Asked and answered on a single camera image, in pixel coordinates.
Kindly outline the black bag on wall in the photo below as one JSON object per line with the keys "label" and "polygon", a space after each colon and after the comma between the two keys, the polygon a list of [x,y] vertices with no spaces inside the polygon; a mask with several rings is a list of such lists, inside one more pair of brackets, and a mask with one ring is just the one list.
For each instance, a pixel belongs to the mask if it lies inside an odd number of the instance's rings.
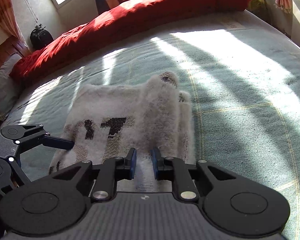
{"label": "black bag on wall", "polygon": [[53,36],[44,26],[36,25],[30,33],[30,41],[34,50],[41,50],[54,41]]}

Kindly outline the white fuzzy knit sweater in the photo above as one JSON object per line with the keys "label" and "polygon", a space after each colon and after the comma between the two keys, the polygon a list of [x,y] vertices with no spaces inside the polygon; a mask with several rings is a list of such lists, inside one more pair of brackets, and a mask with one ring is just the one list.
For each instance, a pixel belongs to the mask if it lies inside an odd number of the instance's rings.
{"label": "white fuzzy knit sweater", "polygon": [[178,83],[174,73],[164,72],[134,86],[83,86],[62,134],[74,146],[56,151],[50,173],[83,160],[97,165],[108,158],[125,157],[134,148],[134,179],[120,181],[118,190],[171,191],[171,182],[154,177],[151,150],[157,147],[163,157],[195,162],[191,97]]}

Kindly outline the red duvet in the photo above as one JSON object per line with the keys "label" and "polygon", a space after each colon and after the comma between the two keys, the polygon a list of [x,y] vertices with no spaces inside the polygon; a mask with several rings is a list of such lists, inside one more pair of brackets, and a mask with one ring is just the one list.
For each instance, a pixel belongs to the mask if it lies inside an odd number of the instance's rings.
{"label": "red duvet", "polygon": [[243,11],[251,0],[129,0],[89,23],[63,33],[19,60],[10,77],[25,87],[112,43],[159,25],[225,11]]}

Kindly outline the grey pillow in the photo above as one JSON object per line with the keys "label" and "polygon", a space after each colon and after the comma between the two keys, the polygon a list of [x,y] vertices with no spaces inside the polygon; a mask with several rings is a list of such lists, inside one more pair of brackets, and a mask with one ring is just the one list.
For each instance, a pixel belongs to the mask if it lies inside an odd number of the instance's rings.
{"label": "grey pillow", "polygon": [[14,65],[19,60],[19,54],[12,54],[0,67],[0,121],[7,118],[20,95],[20,87],[10,77]]}

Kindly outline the wooden headboard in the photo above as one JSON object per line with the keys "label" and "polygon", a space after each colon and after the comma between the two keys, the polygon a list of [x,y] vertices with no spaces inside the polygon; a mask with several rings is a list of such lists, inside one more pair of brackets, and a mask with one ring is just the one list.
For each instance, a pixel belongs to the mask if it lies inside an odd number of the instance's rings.
{"label": "wooden headboard", "polygon": [[10,36],[0,45],[0,67],[15,53],[21,57],[27,57],[31,54],[29,48],[23,42],[14,36]]}

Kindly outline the green plaid bed sheet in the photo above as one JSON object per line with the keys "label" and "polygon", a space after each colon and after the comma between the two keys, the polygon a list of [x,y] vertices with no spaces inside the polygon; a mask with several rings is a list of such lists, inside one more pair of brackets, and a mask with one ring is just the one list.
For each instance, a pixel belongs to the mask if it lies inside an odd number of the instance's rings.
{"label": "green plaid bed sheet", "polygon": [[192,101],[194,154],[283,194],[300,239],[300,48],[253,14],[211,14],[111,44],[24,90],[4,125],[63,131],[86,84],[137,85],[174,72]]}

